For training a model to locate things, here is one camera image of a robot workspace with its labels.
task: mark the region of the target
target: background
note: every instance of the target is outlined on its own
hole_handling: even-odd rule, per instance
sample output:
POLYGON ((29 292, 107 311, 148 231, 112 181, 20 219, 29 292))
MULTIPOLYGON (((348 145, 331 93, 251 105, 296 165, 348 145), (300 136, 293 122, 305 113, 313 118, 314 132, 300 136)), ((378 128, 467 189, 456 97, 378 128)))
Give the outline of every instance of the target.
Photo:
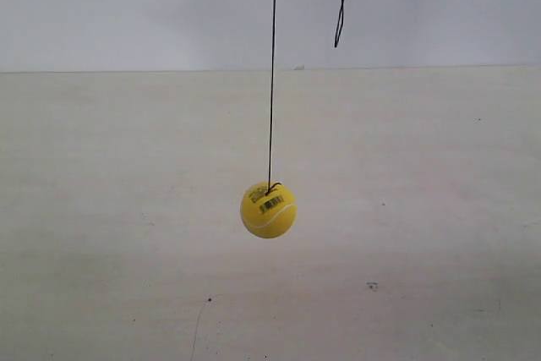
MULTIPOLYGON (((278 0, 278 68, 541 62, 541 0, 278 0)), ((0 0, 1 71, 261 69, 271 0, 0 0)))

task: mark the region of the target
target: yellow ball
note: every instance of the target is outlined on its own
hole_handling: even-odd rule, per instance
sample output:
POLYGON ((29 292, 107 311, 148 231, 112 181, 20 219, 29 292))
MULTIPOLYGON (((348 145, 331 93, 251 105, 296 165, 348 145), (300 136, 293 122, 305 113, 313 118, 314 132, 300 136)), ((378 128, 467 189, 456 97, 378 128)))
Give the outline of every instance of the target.
POLYGON ((297 215, 295 196, 280 183, 261 182, 243 196, 240 215, 244 226, 259 238, 276 238, 285 233, 297 215))

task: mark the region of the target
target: yellow tennis ball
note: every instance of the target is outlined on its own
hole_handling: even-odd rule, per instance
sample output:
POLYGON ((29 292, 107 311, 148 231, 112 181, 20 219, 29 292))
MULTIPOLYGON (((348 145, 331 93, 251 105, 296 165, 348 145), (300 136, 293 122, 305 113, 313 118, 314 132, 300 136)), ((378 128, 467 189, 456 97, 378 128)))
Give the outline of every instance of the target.
POLYGON ((261 182, 244 193, 240 205, 244 226, 259 238, 276 238, 292 226, 297 215, 295 196, 281 183, 261 182))

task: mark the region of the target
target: barcode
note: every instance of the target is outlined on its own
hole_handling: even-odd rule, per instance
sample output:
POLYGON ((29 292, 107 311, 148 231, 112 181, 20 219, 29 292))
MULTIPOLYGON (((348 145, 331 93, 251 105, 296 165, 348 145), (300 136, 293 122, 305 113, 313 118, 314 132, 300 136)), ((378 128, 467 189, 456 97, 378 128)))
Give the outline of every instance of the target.
POLYGON ((260 206, 261 213, 265 213, 266 211, 269 211, 274 206, 278 205, 279 203, 282 203, 284 201, 284 198, 279 196, 275 196, 271 200, 267 200, 263 205, 260 206))

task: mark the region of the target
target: white wall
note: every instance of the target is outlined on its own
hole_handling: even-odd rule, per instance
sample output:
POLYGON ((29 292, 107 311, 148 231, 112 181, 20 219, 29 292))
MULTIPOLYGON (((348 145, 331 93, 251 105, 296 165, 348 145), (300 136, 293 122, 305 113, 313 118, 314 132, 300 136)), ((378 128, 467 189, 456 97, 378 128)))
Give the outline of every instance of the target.
POLYGON ((541 68, 277 83, 1 74, 0 359, 540 360, 541 68))
MULTIPOLYGON (((541 62, 541 0, 278 0, 282 68, 541 62)), ((0 0, 0 70, 268 68, 271 0, 0 0)))

